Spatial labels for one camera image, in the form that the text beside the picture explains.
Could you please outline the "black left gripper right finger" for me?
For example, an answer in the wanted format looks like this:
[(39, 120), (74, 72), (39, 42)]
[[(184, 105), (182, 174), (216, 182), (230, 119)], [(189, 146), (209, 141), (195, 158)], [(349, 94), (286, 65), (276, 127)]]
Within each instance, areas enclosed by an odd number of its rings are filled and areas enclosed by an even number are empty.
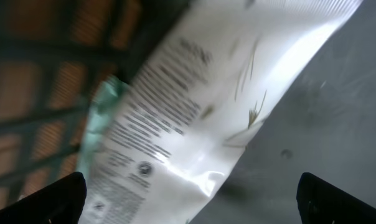
[(376, 208), (305, 172), (296, 193), (303, 224), (376, 224)]

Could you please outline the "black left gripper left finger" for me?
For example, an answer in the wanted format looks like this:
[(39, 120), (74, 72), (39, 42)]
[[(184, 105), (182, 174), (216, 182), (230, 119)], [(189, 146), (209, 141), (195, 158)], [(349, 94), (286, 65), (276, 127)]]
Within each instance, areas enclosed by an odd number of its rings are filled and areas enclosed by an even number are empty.
[(0, 210), (0, 224), (77, 224), (86, 196), (85, 178), (74, 172)]

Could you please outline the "white cream tube gold cap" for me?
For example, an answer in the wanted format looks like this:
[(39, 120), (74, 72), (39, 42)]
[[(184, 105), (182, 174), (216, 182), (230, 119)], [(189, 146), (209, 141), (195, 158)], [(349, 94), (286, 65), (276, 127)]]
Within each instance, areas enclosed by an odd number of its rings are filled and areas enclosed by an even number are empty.
[(195, 1), (122, 96), (80, 223), (189, 223), (359, 1)]

